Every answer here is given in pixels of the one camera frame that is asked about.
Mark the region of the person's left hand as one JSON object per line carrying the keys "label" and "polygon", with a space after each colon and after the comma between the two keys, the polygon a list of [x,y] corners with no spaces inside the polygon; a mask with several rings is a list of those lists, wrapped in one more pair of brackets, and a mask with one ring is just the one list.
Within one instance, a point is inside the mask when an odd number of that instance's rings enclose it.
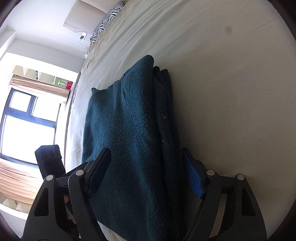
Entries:
{"label": "person's left hand", "polygon": [[67,218],[69,220],[71,220],[74,224],[76,224],[75,217],[70,210],[70,208],[71,208],[70,197],[67,194],[64,194],[63,197],[64,197],[64,203],[65,203],[65,207],[66,207]]}

